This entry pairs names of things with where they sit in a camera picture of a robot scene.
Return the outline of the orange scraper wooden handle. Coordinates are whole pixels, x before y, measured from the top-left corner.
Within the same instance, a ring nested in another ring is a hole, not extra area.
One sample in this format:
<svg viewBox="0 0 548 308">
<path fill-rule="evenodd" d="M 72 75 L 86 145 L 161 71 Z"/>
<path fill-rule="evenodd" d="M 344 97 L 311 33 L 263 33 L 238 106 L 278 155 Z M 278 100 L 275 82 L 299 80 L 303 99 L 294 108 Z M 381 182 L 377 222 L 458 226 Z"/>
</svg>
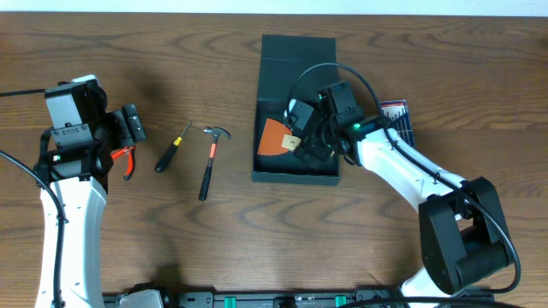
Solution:
<svg viewBox="0 0 548 308">
<path fill-rule="evenodd" d="M 301 139 L 280 121 L 267 118 L 259 140 L 257 154 L 261 156 L 279 156 L 294 151 Z"/>
</svg>

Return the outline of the blue screwdriver set case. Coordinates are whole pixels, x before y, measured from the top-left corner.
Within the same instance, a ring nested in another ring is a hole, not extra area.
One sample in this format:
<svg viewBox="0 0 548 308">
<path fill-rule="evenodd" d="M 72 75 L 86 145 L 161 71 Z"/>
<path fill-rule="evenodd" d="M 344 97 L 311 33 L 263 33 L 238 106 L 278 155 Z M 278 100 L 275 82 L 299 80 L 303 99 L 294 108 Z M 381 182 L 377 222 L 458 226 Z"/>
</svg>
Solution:
<svg viewBox="0 0 548 308">
<path fill-rule="evenodd" d="M 406 99 L 388 100 L 380 103 L 384 118 L 389 127 L 394 128 L 399 136 L 411 147 L 415 147 L 414 131 L 412 129 L 408 104 Z"/>
</svg>

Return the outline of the small claw hammer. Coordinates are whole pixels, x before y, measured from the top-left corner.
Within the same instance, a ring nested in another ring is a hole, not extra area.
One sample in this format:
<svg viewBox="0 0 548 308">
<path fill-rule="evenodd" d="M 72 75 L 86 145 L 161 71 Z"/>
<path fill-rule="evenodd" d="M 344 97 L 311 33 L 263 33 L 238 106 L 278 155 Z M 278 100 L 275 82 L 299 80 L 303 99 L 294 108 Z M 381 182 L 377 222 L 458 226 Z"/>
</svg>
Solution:
<svg viewBox="0 0 548 308">
<path fill-rule="evenodd" d="M 221 136 L 225 136 L 227 139 L 231 139 L 231 135 L 228 131 L 221 127 L 205 127 L 204 133 L 212 136 L 211 148 L 208 156 L 208 162 L 205 168 L 205 173 L 200 187 L 199 200 L 205 201 L 207 199 L 207 194 L 209 191 L 209 186 L 211 182 L 211 173 L 212 166 L 215 159 L 217 151 L 217 143 Z"/>
</svg>

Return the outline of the black yellow screwdriver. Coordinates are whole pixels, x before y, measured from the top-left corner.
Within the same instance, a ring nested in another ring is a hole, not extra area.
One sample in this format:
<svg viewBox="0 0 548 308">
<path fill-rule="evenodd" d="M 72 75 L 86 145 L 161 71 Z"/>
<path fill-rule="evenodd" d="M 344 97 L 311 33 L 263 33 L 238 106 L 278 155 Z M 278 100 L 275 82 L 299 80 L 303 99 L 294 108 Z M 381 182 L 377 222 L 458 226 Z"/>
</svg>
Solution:
<svg viewBox="0 0 548 308">
<path fill-rule="evenodd" d="M 187 126 L 184 128 L 184 130 L 181 132 L 181 134 L 168 146 L 164 154 L 158 159 L 154 168 L 156 173 L 163 173 L 167 169 L 172 157 L 176 154 L 177 150 L 179 149 L 183 141 L 183 138 L 186 132 L 191 126 L 192 126 L 192 122 L 189 122 Z"/>
</svg>

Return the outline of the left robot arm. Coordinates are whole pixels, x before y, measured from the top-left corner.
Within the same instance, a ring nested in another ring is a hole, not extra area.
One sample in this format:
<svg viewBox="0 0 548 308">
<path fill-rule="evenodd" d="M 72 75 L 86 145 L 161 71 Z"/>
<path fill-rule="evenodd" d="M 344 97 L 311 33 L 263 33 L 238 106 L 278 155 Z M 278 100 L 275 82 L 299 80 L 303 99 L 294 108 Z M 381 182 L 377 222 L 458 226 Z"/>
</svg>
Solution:
<svg viewBox="0 0 548 308">
<path fill-rule="evenodd" d="M 40 137 L 33 168 L 45 218 L 35 305 L 102 307 L 100 229 L 108 174 L 117 158 L 128 156 L 124 178 L 131 178 L 145 130 L 133 104 L 107 109 L 93 74 L 45 90 L 45 102 L 52 125 Z"/>
</svg>

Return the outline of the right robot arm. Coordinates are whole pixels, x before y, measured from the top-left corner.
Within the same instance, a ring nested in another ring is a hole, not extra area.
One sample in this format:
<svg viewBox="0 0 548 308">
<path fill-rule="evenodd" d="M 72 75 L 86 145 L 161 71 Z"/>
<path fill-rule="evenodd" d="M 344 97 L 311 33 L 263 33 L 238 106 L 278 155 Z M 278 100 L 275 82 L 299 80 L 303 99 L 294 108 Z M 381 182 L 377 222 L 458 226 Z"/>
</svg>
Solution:
<svg viewBox="0 0 548 308">
<path fill-rule="evenodd" d="M 319 90 L 315 102 L 289 96 L 284 116 L 301 138 L 296 155 L 309 164 L 334 154 L 378 175 L 418 213 L 422 268 L 400 287 L 407 307 L 458 303 L 468 287 L 499 270 L 515 268 L 500 293 L 516 288 L 521 261 L 510 238 L 500 198 L 484 177 L 467 180 L 415 150 L 404 100 L 376 102 L 366 117 L 352 87 Z"/>
</svg>

